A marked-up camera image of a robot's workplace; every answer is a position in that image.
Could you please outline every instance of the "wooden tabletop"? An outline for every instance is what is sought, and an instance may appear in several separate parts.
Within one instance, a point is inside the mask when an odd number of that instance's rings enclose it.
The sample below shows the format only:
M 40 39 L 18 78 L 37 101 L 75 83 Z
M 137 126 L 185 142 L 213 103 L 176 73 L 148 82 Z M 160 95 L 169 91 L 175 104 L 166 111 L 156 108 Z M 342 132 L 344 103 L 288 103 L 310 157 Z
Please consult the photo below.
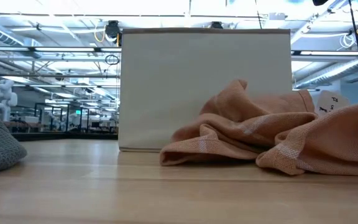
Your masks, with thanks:
M 160 167 L 109 140 L 22 144 L 29 155 L 0 172 L 0 223 L 358 223 L 358 177 Z

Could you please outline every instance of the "label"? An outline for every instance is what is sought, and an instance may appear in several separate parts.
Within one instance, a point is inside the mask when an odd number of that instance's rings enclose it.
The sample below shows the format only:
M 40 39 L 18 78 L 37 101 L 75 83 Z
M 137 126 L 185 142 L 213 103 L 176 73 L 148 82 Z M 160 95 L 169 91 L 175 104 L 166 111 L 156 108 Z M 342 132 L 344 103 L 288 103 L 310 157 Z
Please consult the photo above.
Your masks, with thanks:
M 347 99 L 346 97 L 343 97 L 331 91 L 323 90 L 320 93 L 320 97 L 318 98 L 315 112 L 318 115 L 322 116 L 324 114 L 349 105 L 349 99 Z

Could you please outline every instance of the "peach cloth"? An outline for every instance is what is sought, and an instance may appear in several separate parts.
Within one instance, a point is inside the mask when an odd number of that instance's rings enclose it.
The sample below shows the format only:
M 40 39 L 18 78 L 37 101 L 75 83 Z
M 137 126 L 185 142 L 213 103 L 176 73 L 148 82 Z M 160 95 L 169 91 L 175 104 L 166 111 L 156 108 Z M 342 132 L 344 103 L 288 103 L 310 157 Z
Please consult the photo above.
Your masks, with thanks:
M 173 134 L 161 165 L 243 159 L 290 175 L 358 175 L 358 105 L 319 118 L 306 90 L 251 100 L 246 87 L 235 80 L 212 97 Z

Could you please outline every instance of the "ceiling duct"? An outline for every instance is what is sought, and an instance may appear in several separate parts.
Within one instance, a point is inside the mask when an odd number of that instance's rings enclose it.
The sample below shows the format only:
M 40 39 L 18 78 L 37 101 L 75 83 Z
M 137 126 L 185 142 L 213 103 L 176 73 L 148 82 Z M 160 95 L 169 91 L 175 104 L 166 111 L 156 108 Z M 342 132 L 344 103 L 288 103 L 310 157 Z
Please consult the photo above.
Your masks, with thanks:
M 6 30 L 4 27 L 0 26 L 0 42 L 6 45 L 10 45 L 12 47 L 21 47 L 21 46 L 29 46 L 36 47 L 40 46 L 40 44 L 31 38 L 23 38 L 23 41 L 19 40 L 20 38 L 15 37 L 15 35 Z M 39 52 L 19 52 L 24 56 L 29 56 L 33 58 L 40 58 L 42 54 Z
M 336 63 L 324 68 L 294 84 L 293 88 L 306 88 L 310 85 L 322 85 L 358 72 L 358 59 L 346 63 Z

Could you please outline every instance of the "ceiling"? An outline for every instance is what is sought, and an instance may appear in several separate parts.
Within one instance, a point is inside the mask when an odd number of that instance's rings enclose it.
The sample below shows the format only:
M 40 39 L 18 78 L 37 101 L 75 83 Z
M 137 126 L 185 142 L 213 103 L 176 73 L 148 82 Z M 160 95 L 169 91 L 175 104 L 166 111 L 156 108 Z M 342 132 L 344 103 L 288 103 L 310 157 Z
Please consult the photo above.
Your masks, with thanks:
M 221 21 L 225 29 L 291 29 L 293 38 L 304 27 L 313 14 L 322 14 L 328 4 L 313 6 L 312 0 L 0 0 L 0 28 L 20 40 L 34 39 L 39 45 L 48 47 L 116 47 L 108 41 L 98 41 L 103 37 L 103 28 L 110 20 L 118 20 L 119 27 L 208 27 L 211 21 Z M 358 1 L 353 1 L 355 19 L 358 24 Z M 356 44 L 343 47 L 340 40 L 344 33 L 352 29 L 349 5 L 335 13 L 321 16 L 310 24 L 311 29 L 291 45 L 292 50 L 357 50 Z M 338 34 L 335 37 L 322 35 Z M 120 75 L 120 64 L 104 63 L 109 53 L 52 53 L 45 52 L 34 59 L 12 52 L 0 52 L 0 58 L 15 65 L 38 70 L 40 77 L 31 79 L 34 83 L 69 85 L 74 79 L 58 81 L 42 78 L 43 74 L 62 73 L 64 75 Z M 306 78 L 311 72 L 332 65 L 339 57 L 330 61 L 313 59 L 293 61 L 292 71 L 298 78 Z M 358 77 L 349 75 L 346 80 Z M 100 88 L 101 99 L 119 98 L 118 78 L 92 78 L 87 85 L 114 85 L 111 89 Z M 72 88 L 64 92 L 74 94 Z M 83 91 L 76 94 L 89 96 Z

